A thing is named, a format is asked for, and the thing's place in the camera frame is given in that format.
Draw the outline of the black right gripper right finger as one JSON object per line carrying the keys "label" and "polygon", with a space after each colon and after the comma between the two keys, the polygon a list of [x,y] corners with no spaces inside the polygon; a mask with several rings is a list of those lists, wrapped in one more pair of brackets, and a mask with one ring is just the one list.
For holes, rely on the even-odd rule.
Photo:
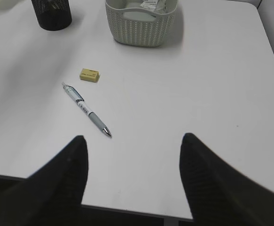
{"label": "black right gripper right finger", "polygon": [[274,226],[274,192],[231,167],[192,133],[182,139],[179,169],[196,226]]}

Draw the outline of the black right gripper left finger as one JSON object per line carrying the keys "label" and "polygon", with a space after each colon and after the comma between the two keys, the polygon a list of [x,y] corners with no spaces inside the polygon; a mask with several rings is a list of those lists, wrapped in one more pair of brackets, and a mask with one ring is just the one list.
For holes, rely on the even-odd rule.
{"label": "black right gripper left finger", "polygon": [[77,226],[88,177],[88,150],[74,137],[28,178],[0,187],[0,226]]}

